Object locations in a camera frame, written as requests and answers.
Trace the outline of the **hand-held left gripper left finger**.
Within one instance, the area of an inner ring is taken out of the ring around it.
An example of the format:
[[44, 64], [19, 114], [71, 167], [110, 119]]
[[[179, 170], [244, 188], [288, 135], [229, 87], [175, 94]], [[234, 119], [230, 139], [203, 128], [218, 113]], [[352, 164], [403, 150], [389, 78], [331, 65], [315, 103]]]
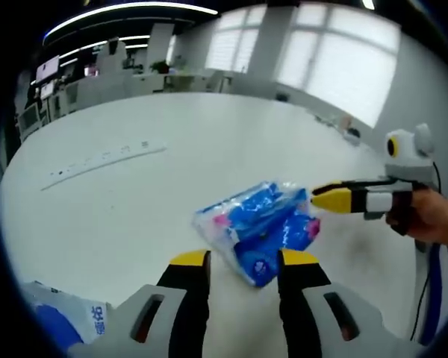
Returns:
[[113, 311], [96, 356], [201, 357], [210, 280], [209, 250], [171, 259], [155, 285], [142, 286]]

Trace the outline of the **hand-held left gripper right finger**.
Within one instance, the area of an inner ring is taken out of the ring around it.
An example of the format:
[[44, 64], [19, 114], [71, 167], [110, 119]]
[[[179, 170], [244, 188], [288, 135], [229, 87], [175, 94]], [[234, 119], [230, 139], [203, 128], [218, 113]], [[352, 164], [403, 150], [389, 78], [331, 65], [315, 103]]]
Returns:
[[398, 357], [399, 340], [381, 313], [333, 283], [306, 251], [278, 253], [279, 314], [289, 357]]

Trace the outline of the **person's right hand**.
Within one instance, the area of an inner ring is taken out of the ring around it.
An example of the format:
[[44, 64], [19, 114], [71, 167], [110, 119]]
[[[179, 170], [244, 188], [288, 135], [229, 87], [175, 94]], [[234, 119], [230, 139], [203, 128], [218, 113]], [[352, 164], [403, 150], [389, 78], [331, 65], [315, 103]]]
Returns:
[[421, 242], [448, 246], [448, 199], [430, 188], [412, 193], [414, 210], [407, 235]]

